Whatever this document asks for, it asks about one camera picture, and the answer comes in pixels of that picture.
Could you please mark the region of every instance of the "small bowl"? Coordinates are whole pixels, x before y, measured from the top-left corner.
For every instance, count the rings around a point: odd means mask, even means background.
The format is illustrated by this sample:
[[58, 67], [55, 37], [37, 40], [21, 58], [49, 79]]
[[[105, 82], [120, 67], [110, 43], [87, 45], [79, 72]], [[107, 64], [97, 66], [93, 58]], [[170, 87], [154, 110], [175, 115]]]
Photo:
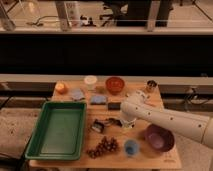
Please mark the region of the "small bowl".
[[145, 140], [157, 151], [167, 152], [174, 147], [175, 139], [171, 131], [151, 124], [145, 131]]
[[124, 88], [125, 82], [120, 77], [110, 77], [106, 80], [106, 88], [112, 95], [117, 95]]

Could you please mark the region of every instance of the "wooden table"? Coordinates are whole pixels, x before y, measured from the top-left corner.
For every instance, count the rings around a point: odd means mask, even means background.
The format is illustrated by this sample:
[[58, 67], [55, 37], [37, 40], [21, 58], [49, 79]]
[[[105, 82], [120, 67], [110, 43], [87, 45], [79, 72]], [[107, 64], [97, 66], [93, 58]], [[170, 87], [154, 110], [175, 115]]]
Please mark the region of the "wooden table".
[[[70, 167], [70, 168], [117, 168], [117, 169], [180, 169], [181, 162], [176, 149], [176, 146], [172, 150], [166, 153], [159, 153], [154, 151], [147, 142], [143, 140], [142, 131], [149, 125], [144, 120], [137, 120], [133, 129], [125, 130], [118, 126], [110, 126], [104, 130], [104, 134], [99, 134], [90, 129], [91, 123], [95, 119], [106, 119], [109, 117], [118, 117], [119, 111], [108, 111], [106, 105], [90, 105], [89, 99], [92, 94], [96, 94], [91, 91], [87, 91], [86, 85], [83, 81], [61, 81], [69, 90], [74, 88], [81, 88], [86, 96], [87, 101], [87, 119], [85, 128], [84, 145], [82, 149], [81, 158], [77, 161], [38, 161], [31, 160], [29, 165], [31, 167]], [[97, 86], [103, 86], [103, 82], [99, 82]], [[108, 96], [108, 101], [122, 101], [126, 98], [126, 93], [131, 93], [134, 90], [145, 90], [145, 83], [142, 82], [126, 82], [124, 90], [118, 96], [110, 95], [107, 90], [104, 94]], [[156, 107], [163, 107], [163, 102], [160, 96], [159, 89], [156, 88], [153, 93], [147, 93], [150, 95], [148, 103], [155, 105]], [[69, 92], [61, 95], [54, 91], [53, 101], [71, 101]], [[94, 148], [103, 136], [115, 137], [119, 142], [119, 150], [116, 153], [106, 154], [96, 159], [90, 158], [86, 154], [86, 150]], [[128, 139], [134, 139], [140, 144], [140, 151], [133, 157], [127, 157], [125, 155], [123, 145]]]

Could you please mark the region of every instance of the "gray floor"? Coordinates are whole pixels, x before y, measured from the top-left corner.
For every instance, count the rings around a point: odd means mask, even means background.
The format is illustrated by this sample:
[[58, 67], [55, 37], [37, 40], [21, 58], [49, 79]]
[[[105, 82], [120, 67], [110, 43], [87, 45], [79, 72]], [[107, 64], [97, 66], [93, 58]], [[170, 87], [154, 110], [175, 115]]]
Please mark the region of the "gray floor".
[[[9, 103], [0, 111], [0, 152], [14, 157], [20, 157], [23, 149], [32, 133], [40, 106], [44, 98], [26, 99], [12, 98]], [[164, 100], [165, 107], [182, 109], [181, 100]], [[213, 112], [196, 112], [195, 114], [213, 116]], [[175, 134], [176, 144], [182, 161], [181, 171], [208, 171], [213, 150], [193, 142], [187, 138]]]

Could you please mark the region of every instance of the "orange object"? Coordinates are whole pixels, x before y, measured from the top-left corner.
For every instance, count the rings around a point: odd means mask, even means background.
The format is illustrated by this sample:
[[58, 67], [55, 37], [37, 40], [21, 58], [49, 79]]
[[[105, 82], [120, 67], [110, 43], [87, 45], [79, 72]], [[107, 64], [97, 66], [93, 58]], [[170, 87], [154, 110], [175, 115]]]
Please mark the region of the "orange object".
[[125, 82], [120, 77], [110, 77], [106, 80], [106, 88], [112, 95], [117, 95], [124, 88]]
[[60, 94], [64, 94], [64, 93], [66, 93], [67, 88], [66, 88], [65, 84], [63, 84], [63, 83], [58, 83], [58, 84], [56, 84], [56, 86], [55, 86], [55, 90], [56, 90], [58, 93], [60, 93]]

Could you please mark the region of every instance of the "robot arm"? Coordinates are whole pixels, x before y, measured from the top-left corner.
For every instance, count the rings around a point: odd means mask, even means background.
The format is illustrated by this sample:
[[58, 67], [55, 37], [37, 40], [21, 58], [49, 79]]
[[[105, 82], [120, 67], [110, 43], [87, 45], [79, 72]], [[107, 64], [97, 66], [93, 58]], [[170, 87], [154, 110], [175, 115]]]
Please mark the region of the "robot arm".
[[121, 123], [144, 119], [162, 128], [213, 148], [213, 119], [186, 112], [160, 109], [145, 104], [146, 95], [136, 91], [121, 103]]

